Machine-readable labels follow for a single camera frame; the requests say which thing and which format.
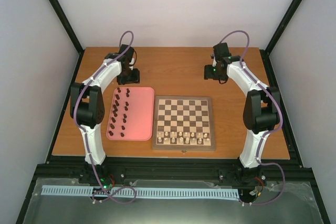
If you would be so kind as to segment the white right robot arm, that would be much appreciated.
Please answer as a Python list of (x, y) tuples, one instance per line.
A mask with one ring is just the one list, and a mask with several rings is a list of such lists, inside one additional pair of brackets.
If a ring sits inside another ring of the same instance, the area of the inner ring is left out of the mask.
[(233, 56), (229, 52), (227, 43), (214, 45), (211, 58), (213, 63), (204, 67), (204, 79), (220, 83), (231, 79), (246, 97), (243, 122), (247, 135), (239, 160), (244, 168), (255, 168), (261, 164), (261, 154), (268, 136), (276, 125), (282, 126), (279, 90), (260, 81), (240, 56)]

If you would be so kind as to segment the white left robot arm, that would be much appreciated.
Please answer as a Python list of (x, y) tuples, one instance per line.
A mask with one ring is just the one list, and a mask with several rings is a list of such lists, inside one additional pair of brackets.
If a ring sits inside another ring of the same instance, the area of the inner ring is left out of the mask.
[(85, 161), (96, 165), (90, 176), (100, 184), (109, 177), (109, 170), (101, 165), (106, 158), (101, 138), (101, 122), (105, 115), (103, 92), (117, 77), (126, 79), (135, 74), (139, 80), (139, 71), (133, 68), (135, 62), (133, 53), (108, 54), (88, 79), (75, 82), (70, 88), (70, 116), (82, 135)]

